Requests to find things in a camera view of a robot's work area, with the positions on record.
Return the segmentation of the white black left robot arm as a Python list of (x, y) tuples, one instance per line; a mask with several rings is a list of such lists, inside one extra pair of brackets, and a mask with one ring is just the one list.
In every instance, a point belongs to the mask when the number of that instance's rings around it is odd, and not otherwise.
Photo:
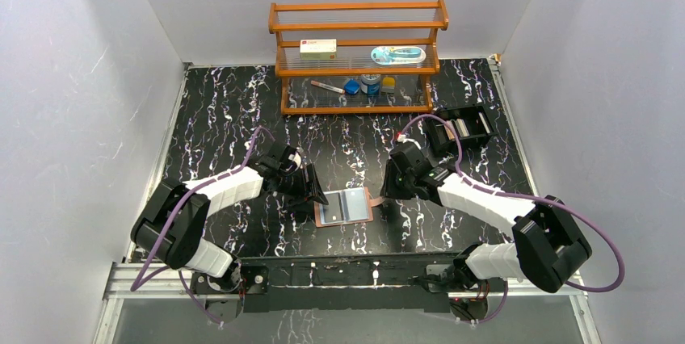
[(294, 211), (328, 203), (314, 166), (304, 163), (296, 148), (275, 142), (245, 165), (217, 176), (162, 180), (132, 227), (132, 242), (169, 268), (204, 273), (219, 291), (232, 292), (242, 279), (240, 263), (204, 239), (205, 222), (220, 210), (272, 192), (288, 197)]

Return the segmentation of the brown leather card holder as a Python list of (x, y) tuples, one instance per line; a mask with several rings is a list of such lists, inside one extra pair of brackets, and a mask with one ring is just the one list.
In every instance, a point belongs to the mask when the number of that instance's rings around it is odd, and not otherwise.
[(368, 194), (369, 218), (368, 218), (366, 221), (354, 221), (354, 222), (350, 222), (350, 221), (347, 221), (347, 220), (346, 220), (346, 207), (345, 207), (345, 199), (344, 199), (344, 192), (345, 192), (345, 190), (347, 190), (347, 189), (350, 189), (350, 188), (346, 188), (346, 189), (343, 189), (343, 190), (328, 191), (328, 192), (326, 192), (326, 193), (330, 193), (330, 192), (339, 192), (339, 193), (341, 194), (344, 221), (343, 221), (342, 223), (339, 223), (339, 224), (322, 225), (322, 224), (321, 224), (321, 221), (320, 221), (320, 205), (321, 205), (321, 204), (317, 203), (317, 204), (314, 206), (314, 221), (315, 221), (315, 224), (316, 224), (316, 226), (317, 226), (318, 228), (325, 228), (325, 227), (332, 227), (332, 226), (339, 226), (339, 225), (346, 225), (346, 224), (368, 223), (368, 222), (373, 221), (373, 217), (374, 217), (374, 215), (373, 215), (373, 208), (379, 207), (379, 206), (385, 201), (385, 199), (384, 199), (383, 197), (381, 197), (381, 196), (376, 197), (376, 198), (372, 197), (372, 196), (371, 196), (371, 193), (370, 193), (370, 191), (369, 191), (369, 189), (367, 189), (367, 188), (365, 187), (366, 192), (367, 192), (367, 194)]

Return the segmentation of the black credit card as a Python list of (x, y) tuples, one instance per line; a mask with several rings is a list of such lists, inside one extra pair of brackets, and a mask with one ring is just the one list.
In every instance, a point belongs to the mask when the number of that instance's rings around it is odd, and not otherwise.
[(341, 194), (339, 192), (326, 193), (327, 205), (320, 205), (320, 221), (322, 225), (339, 224), (344, 221)]
[(368, 194), (364, 187), (345, 190), (344, 199), (347, 221), (366, 221), (369, 218)]

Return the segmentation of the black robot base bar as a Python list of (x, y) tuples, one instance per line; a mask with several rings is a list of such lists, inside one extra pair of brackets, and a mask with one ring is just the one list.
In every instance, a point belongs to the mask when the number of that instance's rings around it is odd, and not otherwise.
[(247, 258), (247, 313), (296, 309), (409, 309), (444, 313), (448, 293), (466, 287), (456, 253), (400, 253)]

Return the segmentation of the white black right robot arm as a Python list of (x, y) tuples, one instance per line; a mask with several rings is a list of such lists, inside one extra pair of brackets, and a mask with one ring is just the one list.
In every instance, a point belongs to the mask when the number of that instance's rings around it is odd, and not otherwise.
[(592, 255), (573, 217), (549, 199), (545, 203), (510, 197), (438, 166), (412, 142), (391, 150), (381, 194), (387, 199), (419, 198), (464, 212), (503, 231), (510, 243), (476, 243), (458, 253), (428, 285), (477, 290), (487, 279), (526, 279), (545, 292), (557, 292)]

